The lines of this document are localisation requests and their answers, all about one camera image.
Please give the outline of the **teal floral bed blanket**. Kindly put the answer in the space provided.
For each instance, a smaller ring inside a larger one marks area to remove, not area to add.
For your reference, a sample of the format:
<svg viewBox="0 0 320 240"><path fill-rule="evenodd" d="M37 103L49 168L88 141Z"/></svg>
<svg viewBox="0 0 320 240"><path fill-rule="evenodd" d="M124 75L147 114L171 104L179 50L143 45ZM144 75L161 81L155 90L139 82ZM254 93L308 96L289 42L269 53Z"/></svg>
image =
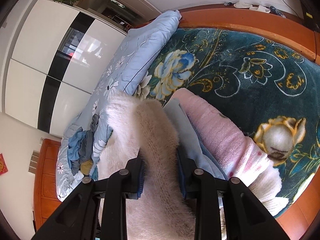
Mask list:
<svg viewBox="0 0 320 240"><path fill-rule="evenodd" d="M165 104L180 88L217 108L269 156L281 187L266 205L275 216L289 208L319 168L319 66L258 35L178 29L135 96Z"/></svg>

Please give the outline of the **light blue floral quilt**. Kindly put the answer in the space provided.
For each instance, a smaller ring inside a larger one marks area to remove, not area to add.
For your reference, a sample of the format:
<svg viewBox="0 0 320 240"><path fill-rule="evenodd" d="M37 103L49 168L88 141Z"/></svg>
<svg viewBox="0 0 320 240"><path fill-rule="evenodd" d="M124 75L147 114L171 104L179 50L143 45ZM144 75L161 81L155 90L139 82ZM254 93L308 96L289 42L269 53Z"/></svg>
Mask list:
<svg viewBox="0 0 320 240"><path fill-rule="evenodd" d="M137 29L130 29L121 42L112 60L105 68L87 105L82 109L65 129L56 163L56 195L64 201L82 181L83 174L72 174L71 162L68 160L68 144L70 138L78 131L90 128L92 117L99 116L98 129L93 137L91 149L93 167L89 172L92 179L97 180L97 163L100 153L112 134L107 123L106 107L108 100L117 91L133 95L146 79L151 64L169 41L180 23L181 14L178 10L166 11L151 23Z"/></svg>

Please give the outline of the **red wall decoration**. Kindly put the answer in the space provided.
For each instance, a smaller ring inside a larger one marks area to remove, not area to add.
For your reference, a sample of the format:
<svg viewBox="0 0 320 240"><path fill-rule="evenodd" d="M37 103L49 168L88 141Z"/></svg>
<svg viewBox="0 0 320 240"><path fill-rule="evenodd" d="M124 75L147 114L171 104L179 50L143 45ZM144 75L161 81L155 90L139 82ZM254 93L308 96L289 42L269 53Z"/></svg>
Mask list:
<svg viewBox="0 0 320 240"><path fill-rule="evenodd" d="M0 154L0 175L3 175L5 173L7 173L7 172L8 172L8 168L7 168L7 165L5 163L3 154L1 153Z"/></svg>

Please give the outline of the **beige room door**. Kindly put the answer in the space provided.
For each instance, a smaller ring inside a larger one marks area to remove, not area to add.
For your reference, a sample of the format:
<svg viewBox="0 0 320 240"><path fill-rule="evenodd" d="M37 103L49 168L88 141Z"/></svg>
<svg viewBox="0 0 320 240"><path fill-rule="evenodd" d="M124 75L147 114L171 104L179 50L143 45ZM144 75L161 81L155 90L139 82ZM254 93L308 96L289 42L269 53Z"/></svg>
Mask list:
<svg viewBox="0 0 320 240"><path fill-rule="evenodd" d="M80 0L77 6L125 32L154 20L161 14L147 0Z"/></svg>

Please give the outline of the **white black glossy wardrobe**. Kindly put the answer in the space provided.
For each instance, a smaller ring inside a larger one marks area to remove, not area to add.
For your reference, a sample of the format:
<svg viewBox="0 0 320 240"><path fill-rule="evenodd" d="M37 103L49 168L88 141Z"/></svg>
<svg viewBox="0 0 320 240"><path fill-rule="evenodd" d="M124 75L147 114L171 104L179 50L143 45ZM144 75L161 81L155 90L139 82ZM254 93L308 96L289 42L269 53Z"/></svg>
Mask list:
<svg viewBox="0 0 320 240"><path fill-rule="evenodd" d="M5 113L61 137L124 38L123 31L92 14L38 0L9 56Z"/></svg>

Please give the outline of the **light blue folded garment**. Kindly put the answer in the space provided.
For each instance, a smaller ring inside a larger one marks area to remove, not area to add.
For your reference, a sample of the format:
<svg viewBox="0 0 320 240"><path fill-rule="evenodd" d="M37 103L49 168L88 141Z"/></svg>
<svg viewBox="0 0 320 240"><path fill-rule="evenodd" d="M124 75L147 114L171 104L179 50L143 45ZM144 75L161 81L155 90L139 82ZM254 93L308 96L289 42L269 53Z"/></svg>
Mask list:
<svg viewBox="0 0 320 240"><path fill-rule="evenodd" d="M197 168L209 172L215 178L228 180L228 176L204 146L179 100L176 98L170 99L164 106L164 111L178 132L178 139L180 145L184 148L186 157L195 161Z"/></svg>

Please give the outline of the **beige fuzzy cartoon sweater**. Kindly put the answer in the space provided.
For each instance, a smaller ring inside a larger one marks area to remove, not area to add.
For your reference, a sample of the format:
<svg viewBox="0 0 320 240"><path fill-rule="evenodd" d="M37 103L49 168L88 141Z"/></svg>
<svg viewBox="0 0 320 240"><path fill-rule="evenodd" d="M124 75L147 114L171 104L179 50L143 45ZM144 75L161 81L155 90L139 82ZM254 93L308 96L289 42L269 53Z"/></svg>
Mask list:
<svg viewBox="0 0 320 240"><path fill-rule="evenodd" d="M138 200L126 202L128 239L193 239L195 212L178 183L178 132L164 106L124 92L110 96L106 107L112 134L100 154L99 179L124 168L142 155L144 186Z"/></svg>

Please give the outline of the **wooden bed footboard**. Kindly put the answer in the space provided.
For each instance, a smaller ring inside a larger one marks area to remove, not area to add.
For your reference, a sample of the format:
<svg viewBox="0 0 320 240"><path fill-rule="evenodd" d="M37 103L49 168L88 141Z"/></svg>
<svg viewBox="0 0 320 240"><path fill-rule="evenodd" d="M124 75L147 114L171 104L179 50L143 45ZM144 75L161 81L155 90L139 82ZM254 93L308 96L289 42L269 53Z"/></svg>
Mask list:
<svg viewBox="0 0 320 240"><path fill-rule="evenodd" d="M243 9L185 9L179 29L211 28L268 38L319 66L319 33L271 14ZM302 194L278 216L291 239L315 236L319 219L319 168Z"/></svg>

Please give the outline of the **pink folded towel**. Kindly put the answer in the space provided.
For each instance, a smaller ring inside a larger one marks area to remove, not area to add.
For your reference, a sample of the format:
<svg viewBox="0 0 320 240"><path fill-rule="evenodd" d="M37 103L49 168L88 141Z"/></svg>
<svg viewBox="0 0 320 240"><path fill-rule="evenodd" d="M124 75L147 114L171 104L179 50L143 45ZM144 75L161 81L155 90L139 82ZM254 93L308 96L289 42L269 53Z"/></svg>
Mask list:
<svg viewBox="0 0 320 240"><path fill-rule="evenodd" d="M239 178L269 210L288 203L287 198L277 196L281 189L278 170L250 137L189 90L180 88L172 98L179 101L204 146L227 176Z"/></svg>

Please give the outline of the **mustard knit sweater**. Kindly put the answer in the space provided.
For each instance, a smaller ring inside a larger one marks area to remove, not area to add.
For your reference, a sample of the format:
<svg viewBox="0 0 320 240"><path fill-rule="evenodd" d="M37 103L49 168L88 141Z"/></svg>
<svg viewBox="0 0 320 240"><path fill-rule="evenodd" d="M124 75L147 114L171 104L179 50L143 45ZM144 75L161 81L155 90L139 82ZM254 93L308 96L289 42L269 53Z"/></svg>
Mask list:
<svg viewBox="0 0 320 240"><path fill-rule="evenodd" d="M80 171L83 175L88 176L90 173L90 170L93 166L93 161L91 159L84 161L80 164Z"/></svg>

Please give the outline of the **orange wooden headboard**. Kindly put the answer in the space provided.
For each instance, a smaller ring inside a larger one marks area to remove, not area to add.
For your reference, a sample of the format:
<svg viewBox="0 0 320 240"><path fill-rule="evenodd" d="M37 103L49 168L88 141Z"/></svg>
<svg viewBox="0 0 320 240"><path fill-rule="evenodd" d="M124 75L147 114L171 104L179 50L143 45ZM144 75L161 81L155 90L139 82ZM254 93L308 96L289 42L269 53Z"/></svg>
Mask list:
<svg viewBox="0 0 320 240"><path fill-rule="evenodd" d="M58 141L44 139L40 149L33 197L36 230L39 230L61 203L56 194L56 163L60 145Z"/></svg>

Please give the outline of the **grey garment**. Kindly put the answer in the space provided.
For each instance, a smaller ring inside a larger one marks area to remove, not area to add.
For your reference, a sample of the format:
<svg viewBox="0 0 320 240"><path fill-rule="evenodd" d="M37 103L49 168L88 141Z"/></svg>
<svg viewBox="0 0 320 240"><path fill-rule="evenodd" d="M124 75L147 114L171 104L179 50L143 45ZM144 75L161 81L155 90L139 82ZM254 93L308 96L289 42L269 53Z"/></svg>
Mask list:
<svg viewBox="0 0 320 240"><path fill-rule="evenodd" d="M94 134L97 130L98 122L99 122L99 115L94 114L92 116L90 129L86 130L87 131L86 137L82 141L81 148L79 151L79 159L76 161L69 161L68 160L72 175L74 175L74 176L80 171L80 164L81 163L83 163L84 161L87 161L89 159L91 159L93 161L92 154L93 154Z"/></svg>

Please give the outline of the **white slippers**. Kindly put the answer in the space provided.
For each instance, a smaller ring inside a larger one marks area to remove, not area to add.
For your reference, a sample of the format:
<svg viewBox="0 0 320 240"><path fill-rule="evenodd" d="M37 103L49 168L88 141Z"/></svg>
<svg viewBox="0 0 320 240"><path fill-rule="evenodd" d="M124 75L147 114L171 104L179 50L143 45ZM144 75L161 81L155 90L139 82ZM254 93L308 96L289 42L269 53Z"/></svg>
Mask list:
<svg viewBox="0 0 320 240"><path fill-rule="evenodd" d="M233 4L233 6L236 9L248 9L251 11L259 11L259 12L264 12L264 13L270 13L271 10L263 5L252 5L249 3L245 3L243 1L238 1L236 3Z"/></svg>

